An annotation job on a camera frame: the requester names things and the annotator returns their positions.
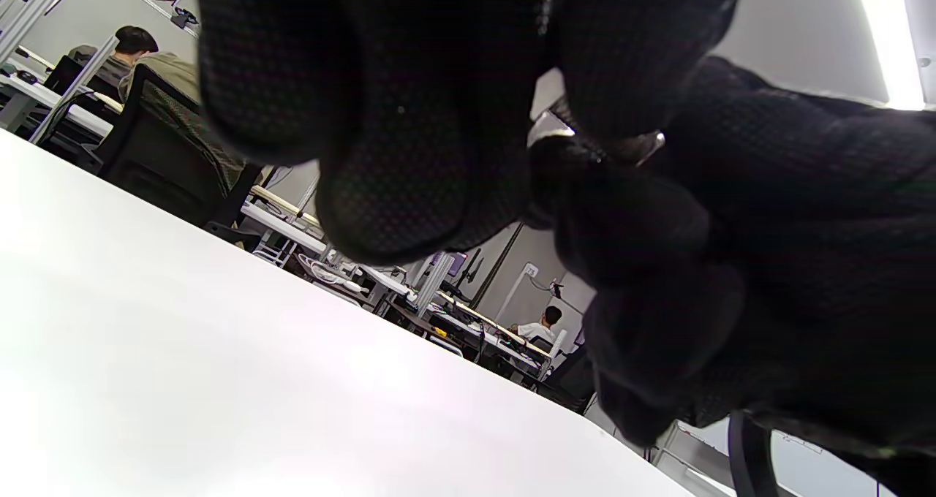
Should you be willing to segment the person's right hand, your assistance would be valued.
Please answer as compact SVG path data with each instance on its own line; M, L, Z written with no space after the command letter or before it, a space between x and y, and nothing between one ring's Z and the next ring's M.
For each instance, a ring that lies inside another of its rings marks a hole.
M898 496L934 494L934 113L699 65L640 167L529 151L531 222L594 288L602 410L649 447L741 411Z

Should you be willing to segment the person's left hand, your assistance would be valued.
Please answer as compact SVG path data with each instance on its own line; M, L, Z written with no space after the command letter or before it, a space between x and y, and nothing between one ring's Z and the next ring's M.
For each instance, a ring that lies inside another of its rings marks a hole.
M737 1L198 0L201 110L248 160L318 163L343 254L407 263L524 212L541 75L589 140L660 131Z

